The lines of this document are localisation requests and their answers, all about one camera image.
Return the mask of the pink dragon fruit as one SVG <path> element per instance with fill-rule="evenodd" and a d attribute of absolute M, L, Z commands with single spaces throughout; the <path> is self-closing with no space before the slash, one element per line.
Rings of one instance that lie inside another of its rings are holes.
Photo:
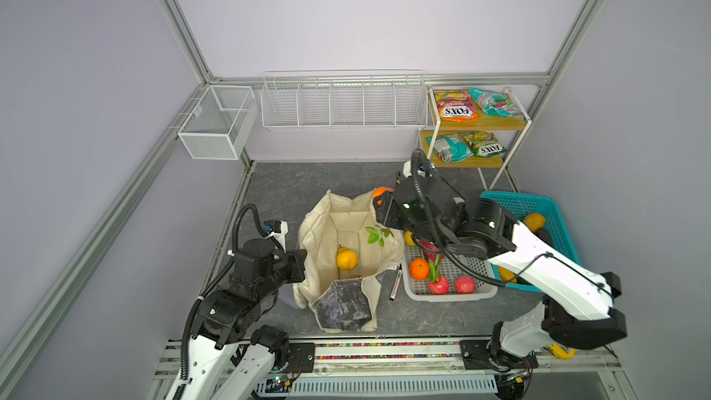
<path fill-rule="evenodd" d="M 418 247 L 422 251 L 425 259 L 429 261 L 435 261 L 441 255 L 441 251 L 437 246 L 425 240 L 418 240 Z"/>

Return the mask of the orange persimmon with leaves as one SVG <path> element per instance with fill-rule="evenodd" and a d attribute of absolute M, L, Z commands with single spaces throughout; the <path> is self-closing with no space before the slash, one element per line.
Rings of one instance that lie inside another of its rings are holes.
<path fill-rule="evenodd" d="M 372 195 L 372 204 L 374 207 L 381 206 L 385 198 L 387 198 L 389 194 L 392 194 L 392 192 L 394 192 L 394 189 L 389 187 L 379 187 L 375 189 Z"/>

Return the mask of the cream canvas grocery bag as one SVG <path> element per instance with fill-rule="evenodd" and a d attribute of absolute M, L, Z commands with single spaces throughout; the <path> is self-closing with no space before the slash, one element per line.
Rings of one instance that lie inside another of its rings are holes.
<path fill-rule="evenodd" d="M 377 222 L 372 195 L 351 199 L 328 192 L 299 228 L 298 245 L 307 250 L 306 278 L 294 284 L 294 297 L 325 333 L 376 331 L 381 278 L 403 260 L 403 233 Z M 340 247 L 357 253 L 354 270 L 338 270 Z"/>

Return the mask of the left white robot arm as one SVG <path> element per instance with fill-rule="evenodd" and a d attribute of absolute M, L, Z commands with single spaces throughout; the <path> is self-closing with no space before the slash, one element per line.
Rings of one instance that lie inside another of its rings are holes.
<path fill-rule="evenodd" d="M 262 222 L 255 205 L 239 209 L 228 261 L 184 324 L 180 369 L 168 398 L 257 399 L 258 383 L 287 367 L 285 331 L 268 325 L 248 331 L 276 305 L 281 287 L 305 281 L 307 252 L 287 249 L 287 233 L 287 222 Z"/>

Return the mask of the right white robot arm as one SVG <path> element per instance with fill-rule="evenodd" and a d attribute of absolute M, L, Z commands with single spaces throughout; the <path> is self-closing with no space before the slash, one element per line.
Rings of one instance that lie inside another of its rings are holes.
<path fill-rule="evenodd" d="M 377 190 L 372 205 L 379 224 L 409 231 L 461 270 L 461 257 L 473 257 L 543 292 L 529 313 L 496 323 L 489 343 L 471 356 L 477 366 L 531 367 L 531 353 L 551 344 L 595 350 L 627 337 L 626 318 L 615 307 L 620 277 L 586 270 L 493 200 L 465 200 L 437 176 L 413 175 L 393 189 Z"/>

